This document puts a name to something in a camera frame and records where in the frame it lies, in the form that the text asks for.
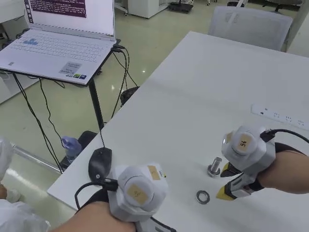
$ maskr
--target white table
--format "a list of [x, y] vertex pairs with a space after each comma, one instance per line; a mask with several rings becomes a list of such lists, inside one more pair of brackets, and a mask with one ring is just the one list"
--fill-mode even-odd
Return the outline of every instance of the white table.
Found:
[[[223, 135], [244, 123], [309, 137], [250, 113], [258, 103], [308, 118], [308, 70], [308, 58], [190, 32], [102, 130], [113, 165], [162, 165], [169, 195], [155, 218], [179, 232], [307, 231], [309, 195], [265, 189], [233, 202], [218, 200], [217, 191], [230, 179], [208, 177], [206, 168], [222, 156]], [[296, 137], [276, 139], [309, 154], [308, 144]], [[97, 136], [48, 193], [76, 208], [74, 194], [90, 181], [88, 161], [101, 146]], [[207, 205], [195, 200], [200, 189], [211, 196]], [[80, 202], [96, 190], [85, 189]]]

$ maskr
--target water bottle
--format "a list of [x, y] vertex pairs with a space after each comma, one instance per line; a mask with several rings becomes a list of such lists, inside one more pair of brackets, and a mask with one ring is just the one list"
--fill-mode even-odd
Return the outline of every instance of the water bottle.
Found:
[[71, 138], [68, 136], [62, 137], [62, 143], [66, 149], [66, 157], [69, 163], [72, 163], [75, 158], [81, 153], [82, 145], [78, 142], [77, 139]]

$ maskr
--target laptop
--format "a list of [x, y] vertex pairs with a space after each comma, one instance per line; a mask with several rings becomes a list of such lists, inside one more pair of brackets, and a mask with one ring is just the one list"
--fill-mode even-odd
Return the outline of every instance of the laptop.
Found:
[[116, 43], [113, 0], [24, 0], [30, 30], [0, 51], [0, 69], [87, 85]]

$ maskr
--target human hand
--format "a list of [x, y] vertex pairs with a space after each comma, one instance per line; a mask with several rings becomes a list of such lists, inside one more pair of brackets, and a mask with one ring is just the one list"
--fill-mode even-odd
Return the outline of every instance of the human hand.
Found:
[[303, 194], [309, 193], [309, 157], [295, 151], [276, 154], [275, 161], [257, 179], [265, 188]]

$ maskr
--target tiled floor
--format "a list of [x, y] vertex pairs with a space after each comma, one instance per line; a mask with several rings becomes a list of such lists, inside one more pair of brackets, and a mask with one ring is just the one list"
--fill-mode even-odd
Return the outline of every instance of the tiled floor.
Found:
[[[207, 33], [216, 5], [226, 5], [226, 1], [218, 0], [218, 3], [207, 6], [205, 0], [196, 0], [190, 14], [165, 10], [151, 19], [131, 15], [124, 17], [121, 12], [117, 12], [116, 35], [130, 52], [130, 73], [136, 82], [142, 84], [189, 31]], [[274, 10], [272, 7], [262, 8], [255, 4], [248, 4], [247, 7]], [[281, 12], [293, 17], [296, 15], [296, 12], [292, 11], [281, 10]], [[96, 84], [103, 117], [108, 121], [124, 70], [114, 57], [110, 57], [102, 71], [103, 73], [96, 78]], [[52, 120], [61, 135], [79, 137], [85, 130], [98, 131], [87, 88], [66, 84], [66, 89], [62, 89], [51, 81], [43, 81], [43, 86], [52, 112]], [[56, 153], [62, 158], [64, 150], [47, 121], [48, 112], [40, 86], [35, 84], [28, 88], [27, 94]], [[45, 148], [36, 121], [21, 95], [0, 105], [0, 133], [20, 147], [53, 162]], [[18, 189], [23, 194], [23, 200], [32, 205], [37, 214], [50, 221], [52, 227], [56, 227], [74, 214], [73, 210], [47, 195], [46, 190], [56, 179], [57, 174], [14, 156], [3, 182], [10, 188]]]

